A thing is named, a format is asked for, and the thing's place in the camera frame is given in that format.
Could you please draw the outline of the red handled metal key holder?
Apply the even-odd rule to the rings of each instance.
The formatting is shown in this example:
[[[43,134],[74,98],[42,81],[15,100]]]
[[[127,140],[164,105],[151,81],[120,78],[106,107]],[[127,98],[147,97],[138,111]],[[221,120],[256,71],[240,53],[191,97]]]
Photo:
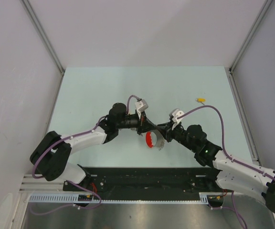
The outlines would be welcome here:
[[[161,150],[165,145],[165,139],[158,130],[152,130],[146,133],[146,144],[149,148],[158,148]]]

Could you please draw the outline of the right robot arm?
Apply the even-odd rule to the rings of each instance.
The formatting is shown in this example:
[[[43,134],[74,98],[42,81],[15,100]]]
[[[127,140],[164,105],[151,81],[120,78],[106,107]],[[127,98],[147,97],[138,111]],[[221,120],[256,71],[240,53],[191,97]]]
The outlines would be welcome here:
[[[192,151],[200,165],[217,170],[217,175],[205,179],[209,191],[233,190],[260,201],[275,213],[275,170],[227,156],[220,146],[207,139],[200,125],[184,129],[182,125],[165,123],[157,129],[168,142],[175,140]]]

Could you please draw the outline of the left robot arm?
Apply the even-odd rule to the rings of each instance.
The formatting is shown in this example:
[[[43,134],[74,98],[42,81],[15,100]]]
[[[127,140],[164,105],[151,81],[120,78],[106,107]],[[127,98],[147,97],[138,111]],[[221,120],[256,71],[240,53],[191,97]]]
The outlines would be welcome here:
[[[33,164],[32,177],[54,181],[61,178],[73,182],[84,191],[90,186],[90,178],[80,165],[70,163],[69,157],[76,152],[95,145],[102,145],[118,136],[120,129],[135,129],[140,135],[156,128],[146,116],[148,104],[140,99],[135,102],[135,113],[129,114],[127,106],[116,103],[109,113],[99,118],[91,130],[74,135],[59,135],[48,132],[30,156]]]

